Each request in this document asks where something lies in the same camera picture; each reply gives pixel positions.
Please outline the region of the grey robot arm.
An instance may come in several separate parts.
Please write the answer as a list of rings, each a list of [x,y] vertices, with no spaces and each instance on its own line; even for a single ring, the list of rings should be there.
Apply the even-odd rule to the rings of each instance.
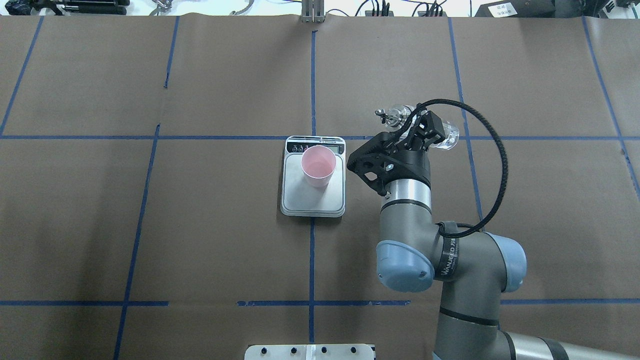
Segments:
[[[382,197],[379,281],[396,292],[419,293],[441,281],[435,360],[629,360],[630,355],[499,328],[503,293],[527,273],[522,246],[454,221],[434,223],[428,150],[450,130],[431,111],[411,105],[378,109],[387,131],[353,151],[347,169]]]

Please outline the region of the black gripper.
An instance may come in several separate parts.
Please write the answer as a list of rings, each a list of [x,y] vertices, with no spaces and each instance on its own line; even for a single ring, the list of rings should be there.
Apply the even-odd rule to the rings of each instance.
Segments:
[[[421,114],[416,136],[407,137],[414,127],[416,114],[398,114],[395,142],[390,132],[380,132],[354,150],[346,168],[380,196],[385,196],[392,182],[416,180],[431,187],[428,149],[448,149],[449,133],[442,119],[432,111]]]

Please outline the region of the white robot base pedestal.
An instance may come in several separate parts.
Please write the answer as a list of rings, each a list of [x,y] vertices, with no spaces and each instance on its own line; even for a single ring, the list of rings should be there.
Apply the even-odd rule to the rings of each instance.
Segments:
[[[375,346],[365,343],[256,344],[245,360],[375,360]]]

